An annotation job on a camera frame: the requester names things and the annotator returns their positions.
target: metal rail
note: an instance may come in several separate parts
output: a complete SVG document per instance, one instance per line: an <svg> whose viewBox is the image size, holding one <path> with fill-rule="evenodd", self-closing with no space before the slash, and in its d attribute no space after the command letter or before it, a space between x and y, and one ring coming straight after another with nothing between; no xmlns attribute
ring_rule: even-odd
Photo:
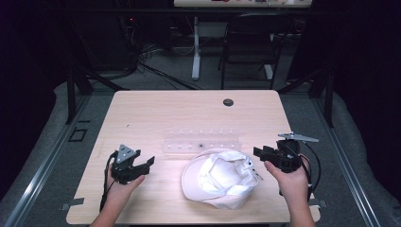
<svg viewBox="0 0 401 227"><path fill-rule="evenodd" d="M335 156L344 175L345 181L348 183L351 193L357 203L360 214L365 220L366 226L381 226L371 204L369 203L365 191L362 188L362 185L357 179L357 175L355 174L354 169L352 168L351 163L348 160L348 157L345 154L345 150L342 147L336 132L333 128L330 128L325 121L322 103L317 98L312 98L312 103L319 115L320 120L322 121L322 124L324 125L327 134L329 135L333 143L333 146L335 148Z"/></svg>
<svg viewBox="0 0 401 227"><path fill-rule="evenodd" d="M44 187L47 178L50 176L54 165L61 156L62 148L64 147L65 141L67 140L69 134L71 134L71 132L74 130L75 125L78 122L78 117L84 110L84 107L87 106L89 99L89 96L83 96L79 101L76 117L72 120L71 124L65 125L62 129L61 134L59 135L59 138L55 143L55 146L45 157L35 176L32 178L31 182L26 188L26 191L24 192L24 195L19 200L11 215L9 216L9 219L6 222L6 226L24 225L24 221L30 211L30 208L34 204L35 200L38 198L39 193Z"/></svg>

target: cable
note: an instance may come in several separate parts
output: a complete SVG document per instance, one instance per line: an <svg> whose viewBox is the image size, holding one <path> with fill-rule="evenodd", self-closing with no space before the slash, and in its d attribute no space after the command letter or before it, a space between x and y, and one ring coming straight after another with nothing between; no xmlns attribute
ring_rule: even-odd
<svg viewBox="0 0 401 227"><path fill-rule="evenodd" d="M303 155L303 154L298 154L297 152L295 152L292 148L290 148L288 145L286 145L286 144L284 144L284 143L282 143L282 141L280 140L280 141L278 141L277 143L280 143L280 145L281 146L284 146L284 147L286 147L287 149L289 149L291 152L292 152L292 154L294 154L294 157L297 157L298 158L298 162L300 162L301 163L301 167L304 169L304 171L305 171L305 175L306 175L306 178L307 178L307 182L308 182L308 187L307 187L307 200L309 201L309 199L310 199L310 195L313 193L313 191L314 191L314 187L312 186L313 184L312 184L312 166L311 166L311 164L309 163L309 161L306 159L306 157ZM304 164L304 161L302 160L302 158L305 158L306 159L306 161L308 162L308 164L309 164L309 169L307 169L307 167L305 166L305 164Z"/></svg>
<svg viewBox="0 0 401 227"><path fill-rule="evenodd" d="M176 82L176 83L178 83L178 84L182 85L183 87L185 87L185 88L187 88L187 89L190 89L190 90L198 90L198 89L201 89L201 90L202 90L202 88L201 88L200 86L196 85L196 84L189 83L189 82L186 82L186 81L184 81L184 80L171 77L170 75L168 75L168 74L166 74L166 73L164 73L164 72L161 72L161 71L159 71L159 70L157 70L157 69L154 69L154 68L152 68L152 67L150 67L150 66L148 66L148 65L146 65L146 64L144 64L144 63L142 63L142 62L139 62L139 64L140 64L141 66L143 66L145 70L149 71L150 73L153 73L153 74L158 75L158 76L161 77L162 79L170 79L170 80L172 80L172 81L174 81L174 82Z"/></svg>
<svg viewBox="0 0 401 227"><path fill-rule="evenodd" d="M181 53L181 52L179 52L179 51L177 50L177 49L183 49L183 48L190 48L190 50L188 50L188 51L185 52L185 53ZM174 47L174 46L173 46L172 50L174 50L174 53L176 53L176 54L178 54L178 55L181 55L181 56L184 56L184 55L190 54L190 53L192 52L192 50L194 50L194 48L195 48L194 45L188 46L188 47L184 47L184 46L182 46L182 47Z"/></svg>
<svg viewBox="0 0 401 227"><path fill-rule="evenodd" d="M144 48L142 49L142 54L147 54L154 51L162 50L162 48L155 48L155 47L157 47L156 44L148 44L148 46L144 46Z"/></svg>
<svg viewBox="0 0 401 227"><path fill-rule="evenodd" d="M110 188L112 188L114 182L110 185L109 188L107 188L107 178L109 175L109 165L110 165L110 161L112 160L112 158L115 158L118 154L118 151L115 151L113 154L110 155L109 159L107 160L106 163L106 168L104 169L104 184L103 184L103 195L101 196L101 202L100 202L100 208L99 208L99 212L103 209L104 204L106 203L107 200L107 193L109 192Z"/></svg>
<svg viewBox="0 0 401 227"><path fill-rule="evenodd" d="M318 162L318 171L319 171L319 172L318 172L318 179L316 180L315 186L314 186L314 188L313 188L313 191L315 191L316 187L317 187L318 184L319 184L319 181L321 180L321 175L322 175L321 160L319 159L318 154L315 152L315 150L314 150L309 144L307 144L305 141L304 141L304 144L310 149L310 151L312 151L313 155L314 155L315 158L316 158L316 161Z"/></svg>
<svg viewBox="0 0 401 227"><path fill-rule="evenodd" d="M178 87L174 86L174 84L172 84L170 81L168 81L166 78L164 77L160 77L162 80L164 80L166 83L170 84L171 87L175 88L176 90L179 90Z"/></svg>
<svg viewBox="0 0 401 227"><path fill-rule="evenodd" d="M133 74L135 71L136 71L135 69L131 69L131 70L128 70L128 71L123 72L121 74L117 74L117 75L113 75L113 76L104 76L104 75L102 75L102 77L105 78L105 79L108 79L108 80L122 79L122 78L125 78L125 77Z"/></svg>

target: black round button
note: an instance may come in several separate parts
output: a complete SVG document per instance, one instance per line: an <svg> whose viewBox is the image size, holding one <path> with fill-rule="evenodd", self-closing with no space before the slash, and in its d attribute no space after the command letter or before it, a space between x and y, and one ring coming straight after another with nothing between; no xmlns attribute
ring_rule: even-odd
<svg viewBox="0 0 401 227"><path fill-rule="evenodd" d="M226 98L226 99L223 100L223 104L224 104L224 106L233 106L234 102L233 102L232 99Z"/></svg>

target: light wood tabletop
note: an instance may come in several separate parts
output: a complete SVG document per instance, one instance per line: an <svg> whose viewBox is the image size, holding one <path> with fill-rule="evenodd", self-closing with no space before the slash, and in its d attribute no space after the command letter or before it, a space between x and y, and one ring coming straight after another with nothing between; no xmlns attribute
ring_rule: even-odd
<svg viewBox="0 0 401 227"><path fill-rule="evenodd" d="M223 104L225 99L232 106ZM254 168L264 179L245 204L237 210L190 201L181 188L183 168L194 152L169 152L166 132L233 130L240 149L251 156ZM121 144L141 149L134 165L155 156L154 165L131 195L117 223L129 224L219 224L289 222L287 204L278 184L264 168L253 147L276 148L283 139L278 133L291 132L275 91L124 91L117 92L97 137L75 199L83 204L70 207L70 224L89 224L98 215L103 191L103 171L109 156ZM319 209L311 207L315 221Z"/></svg>

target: cap brim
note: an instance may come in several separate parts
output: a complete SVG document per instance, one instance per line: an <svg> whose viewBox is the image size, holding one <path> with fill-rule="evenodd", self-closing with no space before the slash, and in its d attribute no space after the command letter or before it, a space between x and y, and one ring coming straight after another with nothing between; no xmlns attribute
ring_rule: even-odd
<svg viewBox="0 0 401 227"><path fill-rule="evenodd" d="M214 195L204 191L198 181L198 176L203 163L208 159L208 156L197 157L186 165L183 170L181 184L184 195L193 201L204 201L217 198L221 195Z"/></svg>

